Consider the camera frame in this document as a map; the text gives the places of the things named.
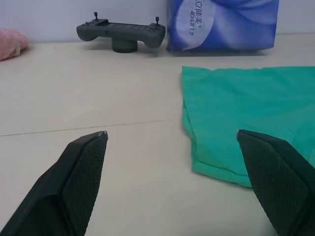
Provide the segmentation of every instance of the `white table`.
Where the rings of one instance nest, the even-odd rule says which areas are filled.
[[[182,65],[313,65],[315,35],[278,36],[259,54],[116,54],[104,42],[35,44],[0,62],[0,229],[79,136],[107,130],[87,235],[271,236],[254,193],[192,173],[181,127]]]

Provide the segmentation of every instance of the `folded fabric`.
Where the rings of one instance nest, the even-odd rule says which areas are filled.
[[[238,129],[287,140],[315,166],[315,67],[183,67],[182,87],[195,172],[250,187]]]
[[[0,60],[16,57],[29,45],[26,37],[12,29],[0,29]]]

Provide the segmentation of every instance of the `blue packaging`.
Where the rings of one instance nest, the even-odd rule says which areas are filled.
[[[168,0],[168,49],[274,47],[279,0]]]

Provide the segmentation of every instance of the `controller stand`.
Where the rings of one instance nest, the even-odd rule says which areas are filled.
[[[138,41],[112,38],[112,47],[116,53],[133,53],[138,50]]]

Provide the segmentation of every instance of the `pink cloth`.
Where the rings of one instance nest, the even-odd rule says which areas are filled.
[[[20,32],[0,29],[0,60],[18,56],[28,45],[28,40]]]

